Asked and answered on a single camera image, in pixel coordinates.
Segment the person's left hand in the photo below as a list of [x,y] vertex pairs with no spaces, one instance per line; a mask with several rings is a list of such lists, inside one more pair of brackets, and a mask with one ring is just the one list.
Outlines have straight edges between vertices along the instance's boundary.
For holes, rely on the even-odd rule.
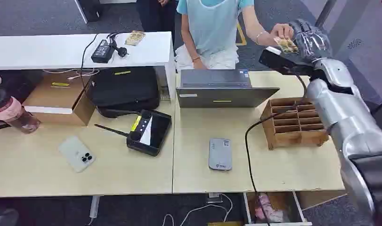
[[294,30],[289,24],[275,24],[270,34],[281,39],[291,39],[294,35]]

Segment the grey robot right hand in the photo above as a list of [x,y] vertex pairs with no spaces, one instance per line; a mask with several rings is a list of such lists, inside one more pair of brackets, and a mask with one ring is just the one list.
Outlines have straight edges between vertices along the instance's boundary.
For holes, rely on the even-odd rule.
[[304,19],[296,19],[289,25],[293,28],[293,42],[303,62],[310,64],[333,56],[328,36],[318,27]]

